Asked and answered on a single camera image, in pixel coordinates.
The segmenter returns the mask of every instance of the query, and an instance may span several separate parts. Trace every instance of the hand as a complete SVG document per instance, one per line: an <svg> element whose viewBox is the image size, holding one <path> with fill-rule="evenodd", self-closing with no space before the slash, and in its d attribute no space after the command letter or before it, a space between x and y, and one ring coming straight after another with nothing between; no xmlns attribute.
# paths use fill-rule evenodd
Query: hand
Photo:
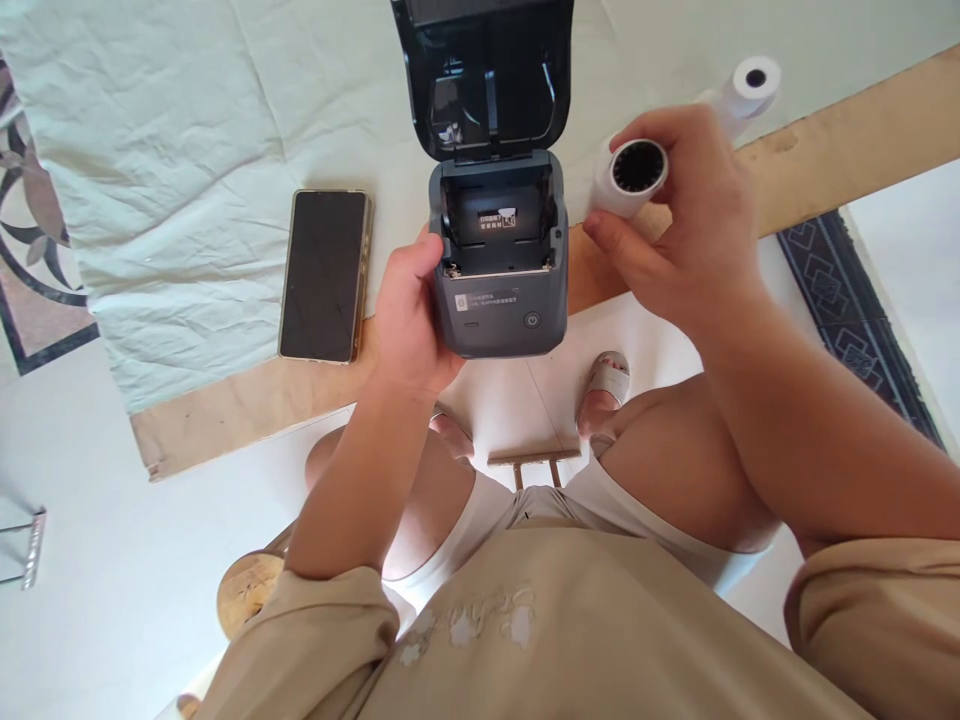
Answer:
<svg viewBox="0 0 960 720"><path fill-rule="evenodd" d="M377 298L377 372L414 392L438 395L463 367L433 321L433 270L443 254L426 226L413 245L394 250Z"/></svg>
<svg viewBox="0 0 960 720"><path fill-rule="evenodd" d="M610 148L636 138L655 140L667 151L670 177L654 201L670 207L673 224L655 245L608 213L592 213L583 227L640 304L691 335L767 302L752 178L713 110L689 105L646 113Z"/></svg>

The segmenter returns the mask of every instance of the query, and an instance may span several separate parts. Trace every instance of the white shorts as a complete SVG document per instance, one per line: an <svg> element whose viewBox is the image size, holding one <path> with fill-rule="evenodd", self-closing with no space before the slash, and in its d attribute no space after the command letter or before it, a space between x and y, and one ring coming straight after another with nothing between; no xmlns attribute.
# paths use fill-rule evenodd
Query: white shorts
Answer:
<svg viewBox="0 0 960 720"><path fill-rule="evenodd" d="M384 584L420 612L494 533L533 518L573 520L590 530L649 538L718 594L736 584L762 555L720 550L678 530L620 487L591 453L587 466L562 489L535 486L513 493L477 472L470 499L443 545L414 573Z"/></svg>

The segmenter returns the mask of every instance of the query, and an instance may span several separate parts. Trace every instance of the printer label sticker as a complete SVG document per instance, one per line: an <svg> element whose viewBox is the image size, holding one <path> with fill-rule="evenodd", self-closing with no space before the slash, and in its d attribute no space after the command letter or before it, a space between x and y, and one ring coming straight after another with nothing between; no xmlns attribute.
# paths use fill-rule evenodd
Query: printer label sticker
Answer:
<svg viewBox="0 0 960 720"><path fill-rule="evenodd" d="M519 293L513 290L493 290L484 293L465 293L463 295L454 295L453 299L457 305L457 312L466 312L479 307L489 305L512 305L517 302Z"/></svg>
<svg viewBox="0 0 960 720"><path fill-rule="evenodd" d="M499 210L485 210L478 213L481 230L502 230L506 227L517 226L517 209L500 208Z"/></svg>

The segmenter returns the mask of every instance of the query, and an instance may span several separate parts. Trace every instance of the foot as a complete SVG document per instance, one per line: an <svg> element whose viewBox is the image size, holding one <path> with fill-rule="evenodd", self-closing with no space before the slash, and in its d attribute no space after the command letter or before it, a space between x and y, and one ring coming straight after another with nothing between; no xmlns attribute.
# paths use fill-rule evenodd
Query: foot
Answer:
<svg viewBox="0 0 960 720"><path fill-rule="evenodd" d="M598 362L614 370L629 373L629 368L624 367L612 357L601 356ZM580 439L589 441L595 435L611 434L610 423L621 405L620 400L607 390L588 390L583 396L583 403L580 405L580 413L577 416L577 432Z"/></svg>
<svg viewBox="0 0 960 720"><path fill-rule="evenodd" d="M442 413L435 416L430 421L430 429L446 443L455 460L473 460L473 441L449 416Z"/></svg>

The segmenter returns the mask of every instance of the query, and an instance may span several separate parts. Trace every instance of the spare paper roll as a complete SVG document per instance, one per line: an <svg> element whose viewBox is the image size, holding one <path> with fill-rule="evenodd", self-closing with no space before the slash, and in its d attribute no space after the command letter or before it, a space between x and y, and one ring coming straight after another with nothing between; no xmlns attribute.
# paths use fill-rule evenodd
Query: spare paper roll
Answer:
<svg viewBox="0 0 960 720"><path fill-rule="evenodd" d="M667 153L653 140L631 140L610 152L600 148L590 190L590 209L634 217L667 181Z"/></svg>
<svg viewBox="0 0 960 720"><path fill-rule="evenodd" d="M699 98L713 106L731 141L773 107L780 94L780 66L772 58L758 55L737 65L720 90L707 90Z"/></svg>

